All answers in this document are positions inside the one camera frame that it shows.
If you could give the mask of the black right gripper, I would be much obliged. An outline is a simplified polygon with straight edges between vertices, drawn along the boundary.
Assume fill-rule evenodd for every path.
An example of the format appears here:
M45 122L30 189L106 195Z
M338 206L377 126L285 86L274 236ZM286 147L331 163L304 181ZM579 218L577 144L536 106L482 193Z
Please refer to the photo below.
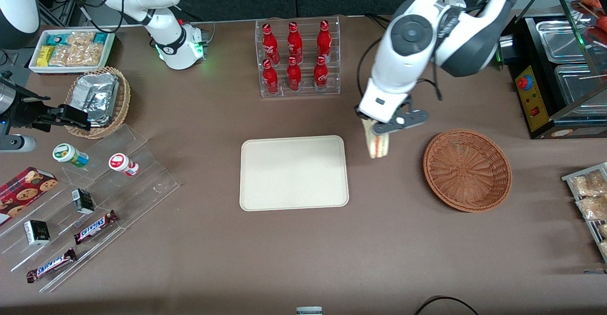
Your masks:
M91 129L88 114L71 105L61 104L50 108L44 101L48 96L19 86L18 84L1 84L1 132L8 133L11 128L36 129L51 132L52 127L76 128L84 131Z

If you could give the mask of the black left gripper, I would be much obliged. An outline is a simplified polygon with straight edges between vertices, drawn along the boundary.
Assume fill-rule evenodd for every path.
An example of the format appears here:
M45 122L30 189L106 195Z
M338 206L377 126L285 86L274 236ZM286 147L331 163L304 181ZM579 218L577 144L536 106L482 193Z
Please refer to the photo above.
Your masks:
M392 113L391 120L388 123L377 122L373 125L373 133L375 135L388 135L401 130L409 129L422 125L427 122L429 114L425 110L412 110L412 97L406 94L403 100L395 108ZM364 112L361 112L358 107L355 108L355 114L361 120L370 120Z

